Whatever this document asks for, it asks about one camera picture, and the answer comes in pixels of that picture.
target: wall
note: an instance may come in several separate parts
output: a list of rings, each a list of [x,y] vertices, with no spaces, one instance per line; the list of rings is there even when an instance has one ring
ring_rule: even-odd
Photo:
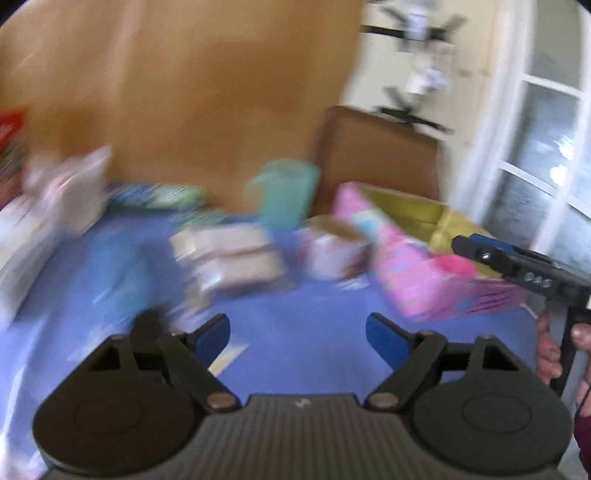
[[[468,22],[453,36],[457,45],[451,91],[428,99],[419,115],[455,130],[452,136],[429,134],[446,139],[446,155],[440,168],[441,192],[447,200],[453,190],[462,161],[476,135],[479,112],[485,100],[495,67],[495,49],[504,0],[441,0],[432,25],[443,25],[454,13]],[[400,0],[386,4],[399,8]],[[365,22],[395,27],[393,20],[381,12],[380,4],[367,4]],[[391,105],[382,88],[404,87],[411,70],[411,55],[398,52],[398,40],[381,35],[364,35],[358,51],[356,69],[341,97],[343,105],[373,110],[378,105]]]
[[[306,158],[339,101],[363,0],[35,0],[0,29],[0,109],[34,151],[110,143],[111,175],[195,183],[231,212]]]

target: window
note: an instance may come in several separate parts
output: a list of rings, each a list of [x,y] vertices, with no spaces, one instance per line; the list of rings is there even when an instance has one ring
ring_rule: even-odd
[[[591,15],[576,0],[515,9],[486,163],[454,205],[501,240],[591,272]]]

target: metal screw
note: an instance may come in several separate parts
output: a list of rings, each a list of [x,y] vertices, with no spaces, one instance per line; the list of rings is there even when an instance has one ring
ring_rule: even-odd
[[[369,398],[369,404],[378,410],[389,410],[398,405],[400,399],[393,393],[379,392],[374,393]]]
[[[226,410],[236,406],[236,397],[226,392],[212,393],[207,397],[207,405],[215,410]]]

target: white door frame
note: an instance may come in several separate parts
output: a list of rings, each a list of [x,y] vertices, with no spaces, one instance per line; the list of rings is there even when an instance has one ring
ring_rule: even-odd
[[[591,15],[582,7],[582,48],[580,66],[580,89],[562,85],[551,80],[530,75],[534,47],[536,0],[509,0],[507,4],[507,31],[504,32],[500,48],[510,42],[510,48],[499,59],[499,66],[491,89],[488,110],[483,116],[482,130],[466,159],[467,167],[459,179],[452,205],[464,211],[471,220],[482,223],[495,197],[499,181],[504,172],[525,180],[554,197],[548,214],[536,232],[530,247],[547,254],[559,232],[565,214],[570,206],[591,217],[591,206],[574,197],[571,187],[576,179],[579,165],[584,160],[584,149],[589,146],[591,122]],[[501,75],[506,76],[503,83]],[[528,85],[539,85],[579,99],[574,125],[574,154],[568,163],[564,184],[554,187],[530,175],[520,168],[507,163],[511,152],[520,117],[524,107]]]

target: person's hand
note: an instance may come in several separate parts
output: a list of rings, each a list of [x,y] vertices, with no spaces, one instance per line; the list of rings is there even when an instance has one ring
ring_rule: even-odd
[[[550,322],[546,312],[536,320],[538,326],[538,351],[537,351],[537,372],[540,380],[546,385],[550,384],[550,380],[558,378],[562,375],[562,367],[560,366],[560,348],[556,342],[550,337]],[[573,343],[578,350],[584,350],[591,354],[591,325],[577,324],[573,327],[571,332]],[[589,384],[591,382],[591,364],[587,366],[585,378],[581,380],[581,385],[577,391],[575,402],[579,405],[587,393]],[[591,398],[588,398],[580,412],[581,416],[591,416]]]

